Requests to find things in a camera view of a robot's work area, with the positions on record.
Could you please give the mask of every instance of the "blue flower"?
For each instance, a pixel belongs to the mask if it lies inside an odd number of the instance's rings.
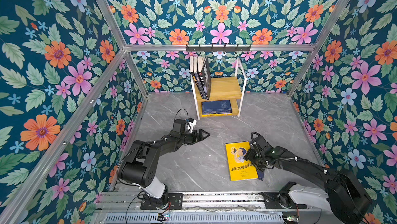
[[[41,112],[42,114],[46,113],[46,115],[48,115],[48,113],[52,112],[51,109],[51,105],[49,105],[48,107],[46,105],[43,105],[43,111]]]
[[[48,27],[46,27],[45,22],[38,21],[37,23],[40,25],[38,28],[43,29],[43,31],[46,31],[46,29],[48,28]]]
[[[55,88],[52,88],[51,85],[48,86],[48,88],[45,88],[44,91],[48,92],[48,95],[50,96],[51,94],[54,94]]]
[[[90,55],[90,53],[91,53],[90,50],[88,50],[87,47],[85,48],[84,52],[85,52],[86,55]]]
[[[21,101],[19,101],[19,99],[21,99],[21,97],[17,97],[17,95],[16,95],[15,93],[12,94],[12,97],[8,97],[7,99],[12,101],[12,102],[11,102],[12,105],[14,105],[15,102],[21,103]]]
[[[72,210],[71,210],[71,209],[68,209],[68,210],[66,211],[66,215],[64,216],[64,218],[69,219],[70,216],[72,216]]]
[[[30,38],[33,38],[33,37],[37,37],[37,35],[35,35],[35,33],[36,33],[36,31],[35,30],[32,30],[32,31],[30,31],[30,29],[29,28],[26,28],[26,35],[30,35]]]
[[[19,150],[23,150],[23,142],[15,141],[15,146],[10,147],[10,150],[15,150],[15,153],[18,153]]]

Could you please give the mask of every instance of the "wooden shelf board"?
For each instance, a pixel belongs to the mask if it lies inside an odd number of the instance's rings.
[[[222,114],[219,116],[238,116],[239,115],[239,107],[237,105],[237,100],[236,99],[230,99],[230,105],[231,105],[231,113],[230,114]],[[203,116],[201,114],[201,102],[198,103],[198,112],[200,113],[200,117],[215,117],[215,116]]]
[[[211,78],[211,93],[209,100],[201,98],[199,89],[196,85],[195,91],[196,99],[200,107],[200,102],[241,99],[241,89],[236,77]]]

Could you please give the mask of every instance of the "light blue flower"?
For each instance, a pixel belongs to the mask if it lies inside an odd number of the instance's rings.
[[[10,147],[10,150],[15,150],[15,153],[18,153],[20,150],[23,150],[23,142],[15,141],[15,146]]]
[[[30,29],[29,28],[26,28],[26,35],[29,35],[30,36],[30,38],[33,38],[33,37],[37,37],[37,35],[35,35],[35,33],[36,33],[36,31],[35,30],[32,30],[32,31],[30,31]]]
[[[48,92],[48,95],[50,96],[51,94],[54,94],[55,88],[52,88],[51,85],[48,86],[48,88],[45,88],[44,91]]]
[[[46,115],[48,115],[48,113],[52,112],[51,109],[51,105],[49,105],[48,107],[46,105],[43,105],[43,111],[41,112],[42,114],[46,113]]]
[[[19,99],[21,99],[21,97],[17,97],[17,95],[16,95],[15,93],[12,94],[12,97],[8,97],[7,99],[12,101],[12,102],[11,102],[12,105],[14,105],[15,102],[21,103],[21,101],[19,101]]]

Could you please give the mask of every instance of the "white metal frame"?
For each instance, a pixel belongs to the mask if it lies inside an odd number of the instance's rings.
[[[240,99],[240,106],[239,106],[239,115],[237,117],[240,117],[240,113],[241,113],[241,107],[243,105],[243,98],[244,98],[244,92],[245,92],[245,86],[247,84],[247,77],[245,75],[245,71],[243,68],[243,65],[241,64],[241,60],[239,58],[236,58],[236,69],[234,71],[234,76],[237,78],[237,73],[238,73],[238,69],[241,69],[241,72],[243,73],[244,76],[244,84],[243,84],[243,89],[241,91],[241,99]],[[197,102],[197,98],[196,98],[196,90],[195,90],[195,83],[193,81],[193,76],[191,76],[191,84],[192,84],[192,90],[193,90],[193,96],[195,98],[195,104],[196,104],[196,113],[197,113],[197,120],[200,120],[200,113],[199,113],[199,104]]]

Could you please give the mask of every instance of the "book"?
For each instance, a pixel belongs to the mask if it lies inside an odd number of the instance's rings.
[[[230,100],[201,102],[201,114],[230,114]]]
[[[230,180],[256,179],[258,174],[251,162],[244,160],[244,155],[250,149],[248,141],[229,143],[226,145],[227,162],[229,164]]]

